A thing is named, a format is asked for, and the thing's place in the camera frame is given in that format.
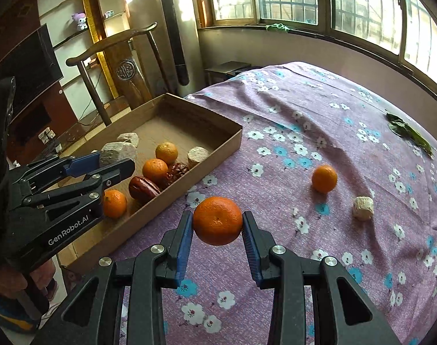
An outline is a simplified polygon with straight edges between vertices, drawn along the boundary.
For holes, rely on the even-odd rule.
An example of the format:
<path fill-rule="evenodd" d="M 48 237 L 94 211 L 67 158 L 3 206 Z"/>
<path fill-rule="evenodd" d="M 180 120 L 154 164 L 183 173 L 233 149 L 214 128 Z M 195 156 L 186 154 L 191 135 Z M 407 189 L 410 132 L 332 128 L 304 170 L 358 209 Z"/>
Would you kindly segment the beige sugarcane chunk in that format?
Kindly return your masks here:
<path fill-rule="evenodd" d="M 118 142 L 130 143 L 137 147 L 139 144 L 139 136 L 136 133 L 122 133 L 117 138 Z"/>
<path fill-rule="evenodd" d="M 352 204 L 352 215 L 358 221 L 369 221 L 374 215 L 374 201 L 368 196 L 355 197 Z"/>
<path fill-rule="evenodd" d="M 209 151 L 202 146 L 193 147 L 187 154 L 189 168 L 193 168 L 203 162 L 209 155 Z"/>
<path fill-rule="evenodd" d="M 120 141 L 106 143 L 100 150 L 99 163 L 101 167 L 105 167 L 124 159 L 136 161 L 136 156 L 136 146 L 132 143 Z"/>

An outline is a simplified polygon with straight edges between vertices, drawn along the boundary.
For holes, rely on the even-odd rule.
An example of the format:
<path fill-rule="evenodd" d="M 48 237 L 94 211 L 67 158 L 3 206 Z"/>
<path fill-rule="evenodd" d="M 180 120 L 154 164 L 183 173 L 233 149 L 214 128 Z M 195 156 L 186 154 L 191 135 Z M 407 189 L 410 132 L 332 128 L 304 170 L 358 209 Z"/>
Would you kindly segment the red jujube date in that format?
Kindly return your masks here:
<path fill-rule="evenodd" d="M 173 163 L 168 166 L 168 171 L 165 174 L 164 177 L 164 186 L 167 188 L 171 184 L 173 184 L 175 181 L 179 180 L 184 174 L 186 174 L 189 171 L 189 167 L 187 164 L 178 162 Z"/>
<path fill-rule="evenodd" d="M 146 205 L 161 193 L 161 190 L 151 180 L 134 176 L 129 182 L 129 194 L 141 206 Z"/>

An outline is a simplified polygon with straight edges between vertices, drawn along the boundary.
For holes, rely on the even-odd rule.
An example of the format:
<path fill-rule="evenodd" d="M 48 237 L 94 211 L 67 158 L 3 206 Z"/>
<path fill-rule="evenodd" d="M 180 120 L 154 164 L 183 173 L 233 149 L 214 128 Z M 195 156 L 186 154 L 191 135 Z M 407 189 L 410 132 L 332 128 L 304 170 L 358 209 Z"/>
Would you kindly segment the brown cardboard box tray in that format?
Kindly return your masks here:
<path fill-rule="evenodd" d="M 72 244 L 58 252 L 59 264 L 78 274 L 91 270 L 98 259 L 113 253 L 187 190 L 209 175 L 241 145 L 240 124 L 187 99 L 165 94 L 97 129 L 72 152 L 110 159 L 128 157 L 135 170 L 110 186 L 121 192 L 112 212 Z"/>

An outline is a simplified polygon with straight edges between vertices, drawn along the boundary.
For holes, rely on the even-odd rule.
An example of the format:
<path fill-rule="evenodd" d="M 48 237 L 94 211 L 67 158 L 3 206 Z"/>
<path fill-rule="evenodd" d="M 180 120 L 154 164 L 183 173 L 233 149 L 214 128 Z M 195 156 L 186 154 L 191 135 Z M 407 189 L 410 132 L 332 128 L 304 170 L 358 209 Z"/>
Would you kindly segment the black television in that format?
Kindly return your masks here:
<path fill-rule="evenodd" d="M 25 37 L 0 60 L 0 79 L 11 77 L 16 81 L 14 118 L 63 78 L 46 24 Z"/>

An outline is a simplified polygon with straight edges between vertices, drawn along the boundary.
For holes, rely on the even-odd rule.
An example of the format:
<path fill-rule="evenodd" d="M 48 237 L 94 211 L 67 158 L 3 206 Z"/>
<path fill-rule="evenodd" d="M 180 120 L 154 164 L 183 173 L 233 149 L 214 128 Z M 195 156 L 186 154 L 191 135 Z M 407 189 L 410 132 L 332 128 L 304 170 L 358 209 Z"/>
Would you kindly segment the beige sugarcane chunk in box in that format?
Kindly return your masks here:
<path fill-rule="evenodd" d="M 209 155 L 209 151 L 202 146 L 193 147 L 187 154 L 189 168 L 193 168 L 203 162 Z"/>

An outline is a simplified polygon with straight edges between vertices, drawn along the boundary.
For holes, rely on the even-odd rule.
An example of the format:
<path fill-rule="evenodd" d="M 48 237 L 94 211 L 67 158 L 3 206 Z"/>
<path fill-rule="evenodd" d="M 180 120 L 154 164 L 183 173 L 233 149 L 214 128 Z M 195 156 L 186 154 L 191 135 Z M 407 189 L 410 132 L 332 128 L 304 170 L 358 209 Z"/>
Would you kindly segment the wooden chair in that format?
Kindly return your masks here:
<path fill-rule="evenodd" d="M 104 107 L 104 103 L 98 95 L 96 86 L 90 79 L 84 61 L 93 55 L 103 55 L 104 57 L 99 63 L 101 69 L 108 70 L 107 81 L 113 81 L 116 85 L 116 89 L 120 91 L 122 96 L 127 100 L 129 107 L 136 109 L 154 98 L 148 88 L 147 80 L 142 75 L 133 58 L 129 45 L 129 42 L 135 37 L 145 36 L 154 53 L 157 66 L 161 72 L 161 77 L 165 83 L 165 88 L 171 93 L 173 89 L 168 82 L 163 61 L 152 34 L 157 26 L 158 23 L 153 22 L 143 28 L 124 30 L 92 44 L 82 54 L 66 59 L 65 64 L 68 67 L 76 66 L 79 70 L 79 74 L 90 94 L 90 98 L 105 125 L 111 125 L 111 119 Z"/>

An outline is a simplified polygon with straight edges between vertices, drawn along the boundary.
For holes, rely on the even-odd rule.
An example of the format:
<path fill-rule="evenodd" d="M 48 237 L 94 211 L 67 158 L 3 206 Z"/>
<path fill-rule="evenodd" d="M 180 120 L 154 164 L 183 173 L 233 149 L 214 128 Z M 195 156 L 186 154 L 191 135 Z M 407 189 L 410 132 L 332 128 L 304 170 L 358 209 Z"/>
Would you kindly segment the purple floral tablecloth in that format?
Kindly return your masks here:
<path fill-rule="evenodd" d="M 298 256 L 334 256 L 403 344 L 437 319 L 437 141 L 432 154 L 393 133 L 372 91 L 301 62 L 268 66 L 190 94 L 243 128 L 237 152 L 114 254 L 160 241 L 184 210 L 220 196 Z"/>

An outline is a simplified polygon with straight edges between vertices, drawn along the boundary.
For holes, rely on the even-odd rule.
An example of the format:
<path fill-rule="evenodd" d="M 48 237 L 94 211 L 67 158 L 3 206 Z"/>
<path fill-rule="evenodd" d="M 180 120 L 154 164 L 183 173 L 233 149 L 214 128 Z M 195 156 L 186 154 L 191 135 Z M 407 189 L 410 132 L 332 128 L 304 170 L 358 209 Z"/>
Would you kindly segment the purple plush toy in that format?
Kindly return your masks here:
<path fill-rule="evenodd" d="M 76 23 L 78 31 L 86 30 L 87 26 L 87 16 L 85 13 L 74 13 L 72 15 L 72 20 Z"/>

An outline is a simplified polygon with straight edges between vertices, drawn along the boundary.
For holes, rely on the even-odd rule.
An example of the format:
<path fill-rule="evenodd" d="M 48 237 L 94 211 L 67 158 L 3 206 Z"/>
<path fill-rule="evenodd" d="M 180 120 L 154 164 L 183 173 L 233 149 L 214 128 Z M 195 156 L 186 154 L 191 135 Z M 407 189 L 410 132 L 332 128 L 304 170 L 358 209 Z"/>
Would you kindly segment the wooden display shelf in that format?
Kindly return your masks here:
<path fill-rule="evenodd" d="M 20 8 L 26 9 L 26 4 L 30 3 L 30 0 L 18 0 L 0 19 L 0 50 L 1 44 L 7 45 L 6 50 L 3 47 L 1 57 L 12 47 L 15 47 L 21 39 L 28 36 L 38 25 L 47 24 L 63 78 L 58 82 L 60 86 L 54 85 L 50 90 L 42 93 L 42 96 L 30 104 L 22 115 L 13 120 L 12 123 L 15 122 L 15 126 L 12 125 L 12 127 L 24 130 L 25 126 L 26 129 L 26 124 L 23 123 L 23 119 L 20 121 L 20 117 L 25 117 L 28 122 L 30 120 L 33 122 L 33 116 L 37 114 L 34 110 L 38 105 L 41 110 L 44 106 L 45 111 L 50 109 L 54 112 L 57 111 L 58 116 L 51 116 L 50 123 L 48 122 L 44 127 L 50 127 L 51 131 L 55 133 L 55 138 L 60 140 L 60 144 L 62 144 L 62 153 L 65 154 L 69 146 L 77 144 L 77 142 L 81 143 L 84 138 L 90 139 L 93 132 L 98 133 L 99 129 L 104 127 L 79 70 L 76 66 L 68 67 L 65 64 L 66 59 L 87 50 L 92 45 L 93 40 L 90 31 L 78 32 L 77 23 L 72 20 L 73 13 L 84 12 L 83 0 L 31 0 L 31 2 L 37 2 L 37 7 L 33 4 L 26 15 L 16 15 L 16 17 L 12 15 L 13 13 L 21 13 Z M 124 13 L 124 0 L 100 0 L 103 9 L 101 12 L 105 13 L 103 2 L 109 3 L 106 10 L 114 10 L 116 13 L 115 18 L 109 18 L 109 22 L 105 23 L 106 34 L 109 36 L 129 28 Z M 30 22 L 27 20 L 30 16 L 32 18 L 38 17 L 39 23 L 32 21 L 34 22 L 33 28 L 27 27 L 27 23 Z M 112 101 L 115 98 L 111 90 L 113 86 L 108 85 L 100 62 L 97 60 L 97 55 L 93 58 L 89 60 L 90 65 L 87 64 L 90 79 L 97 88 L 104 106 L 109 108 L 107 109 L 108 115 L 118 114 L 120 110 L 128 107 L 127 102 L 125 100 Z M 9 158 L 17 160 L 20 164 L 30 163 L 37 159 L 46 149 L 46 145 L 38 137 L 39 133 L 38 130 L 37 134 L 30 140 L 25 142 L 22 140 L 21 143 L 14 136 L 11 136 L 8 149 Z"/>

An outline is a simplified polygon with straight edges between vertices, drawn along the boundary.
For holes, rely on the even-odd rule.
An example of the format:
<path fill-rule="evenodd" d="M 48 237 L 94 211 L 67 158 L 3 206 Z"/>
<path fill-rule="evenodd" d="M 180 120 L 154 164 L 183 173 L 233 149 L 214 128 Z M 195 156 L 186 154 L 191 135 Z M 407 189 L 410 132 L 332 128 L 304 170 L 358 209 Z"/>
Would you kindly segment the small dark side table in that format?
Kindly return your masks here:
<path fill-rule="evenodd" d="M 246 62 L 228 61 L 205 69 L 207 84 L 221 83 L 249 69 Z"/>

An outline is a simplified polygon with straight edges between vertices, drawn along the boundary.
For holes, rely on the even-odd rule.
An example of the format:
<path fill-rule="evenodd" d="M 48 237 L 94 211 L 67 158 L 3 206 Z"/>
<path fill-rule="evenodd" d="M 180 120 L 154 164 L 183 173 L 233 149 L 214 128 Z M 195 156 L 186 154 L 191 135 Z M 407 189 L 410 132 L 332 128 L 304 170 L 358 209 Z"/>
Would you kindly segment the tall standing air conditioner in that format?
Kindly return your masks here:
<path fill-rule="evenodd" d="M 136 38 L 134 47 L 150 90 L 158 95 L 171 88 L 186 96 L 205 87 L 201 49 L 193 0 L 125 0 L 129 25 L 143 28 L 152 23 L 152 35 L 166 77 L 161 75 L 156 57 L 146 37 Z"/>

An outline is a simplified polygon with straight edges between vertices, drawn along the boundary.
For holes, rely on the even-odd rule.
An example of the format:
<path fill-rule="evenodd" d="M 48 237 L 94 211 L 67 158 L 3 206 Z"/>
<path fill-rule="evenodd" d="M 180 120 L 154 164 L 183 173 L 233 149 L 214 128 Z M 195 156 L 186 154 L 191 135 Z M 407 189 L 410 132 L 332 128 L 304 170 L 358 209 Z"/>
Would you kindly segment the green leafy vegetable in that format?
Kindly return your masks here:
<path fill-rule="evenodd" d="M 433 156 L 431 144 L 429 144 L 429 141 L 427 141 L 417 130 L 401 119 L 398 115 L 386 112 L 385 117 L 388 121 L 389 129 L 393 133 L 403 139 L 413 141 L 415 145 L 420 147 L 429 157 Z"/>

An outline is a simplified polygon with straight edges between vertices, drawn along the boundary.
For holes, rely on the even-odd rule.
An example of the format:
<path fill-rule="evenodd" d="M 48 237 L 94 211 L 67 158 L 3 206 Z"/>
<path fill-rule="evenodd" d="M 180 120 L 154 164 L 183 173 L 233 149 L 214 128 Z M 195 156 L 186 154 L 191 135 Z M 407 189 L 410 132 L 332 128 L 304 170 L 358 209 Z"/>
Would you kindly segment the green cloth on sill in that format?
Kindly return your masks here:
<path fill-rule="evenodd" d="M 291 29 L 283 23 L 272 23 L 265 27 L 266 31 L 269 32 L 278 32 L 278 33 L 288 33 Z"/>

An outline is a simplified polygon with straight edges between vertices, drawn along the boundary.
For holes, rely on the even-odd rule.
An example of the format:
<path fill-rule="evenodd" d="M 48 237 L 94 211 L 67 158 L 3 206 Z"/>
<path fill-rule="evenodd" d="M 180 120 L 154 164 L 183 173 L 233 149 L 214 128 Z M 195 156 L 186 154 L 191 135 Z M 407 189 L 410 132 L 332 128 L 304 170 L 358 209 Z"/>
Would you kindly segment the window with metal bars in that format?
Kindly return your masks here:
<path fill-rule="evenodd" d="M 196 0 L 202 28 L 283 23 L 390 65 L 437 95 L 437 18 L 423 0 Z"/>

